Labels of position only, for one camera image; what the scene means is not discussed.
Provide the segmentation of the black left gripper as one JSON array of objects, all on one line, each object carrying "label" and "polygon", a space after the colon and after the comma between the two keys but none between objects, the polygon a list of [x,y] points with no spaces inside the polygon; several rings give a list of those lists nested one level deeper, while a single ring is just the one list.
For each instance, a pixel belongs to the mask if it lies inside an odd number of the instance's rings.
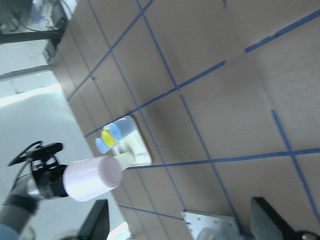
[{"label": "black left gripper", "polygon": [[57,161],[30,163],[31,177],[28,180],[28,196],[32,199],[57,199],[68,197],[63,183],[67,165]]}]

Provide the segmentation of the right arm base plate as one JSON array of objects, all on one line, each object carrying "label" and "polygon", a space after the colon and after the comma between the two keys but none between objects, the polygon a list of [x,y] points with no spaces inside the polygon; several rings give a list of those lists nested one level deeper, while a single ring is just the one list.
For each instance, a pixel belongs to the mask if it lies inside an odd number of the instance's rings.
[{"label": "right arm base plate", "polygon": [[182,218],[194,240],[244,240],[235,217],[185,210]]}]

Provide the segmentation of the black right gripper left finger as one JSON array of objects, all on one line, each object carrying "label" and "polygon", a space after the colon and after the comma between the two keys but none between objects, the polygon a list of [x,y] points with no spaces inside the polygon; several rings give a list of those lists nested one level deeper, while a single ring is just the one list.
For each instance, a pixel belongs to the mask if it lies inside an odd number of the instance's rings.
[{"label": "black right gripper left finger", "polygon": [[81,225],[77,240],[106,240],[110,233],[109,204],[107,199],[96,200]]}]

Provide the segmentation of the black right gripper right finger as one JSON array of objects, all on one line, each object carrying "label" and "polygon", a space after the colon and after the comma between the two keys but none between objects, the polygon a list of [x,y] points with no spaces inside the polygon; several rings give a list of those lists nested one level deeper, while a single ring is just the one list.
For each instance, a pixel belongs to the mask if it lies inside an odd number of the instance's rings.
[{"label": "black right gripper right finger", "polygon": [[256,240],[299,239],[299,234],[263,197],[251,198],[250,230]]}]

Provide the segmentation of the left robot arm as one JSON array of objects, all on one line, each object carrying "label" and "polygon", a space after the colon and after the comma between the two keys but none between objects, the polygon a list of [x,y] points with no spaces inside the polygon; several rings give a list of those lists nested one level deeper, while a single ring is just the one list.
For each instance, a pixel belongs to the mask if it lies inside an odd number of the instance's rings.
[{"label": "left robot arm", "polygon": [[31,219],[36,215],[40,202],[68,196],[63,174],[67,166],[49,164],[31,169],[19,177],[0,208],[0,238],[19,240]]}]

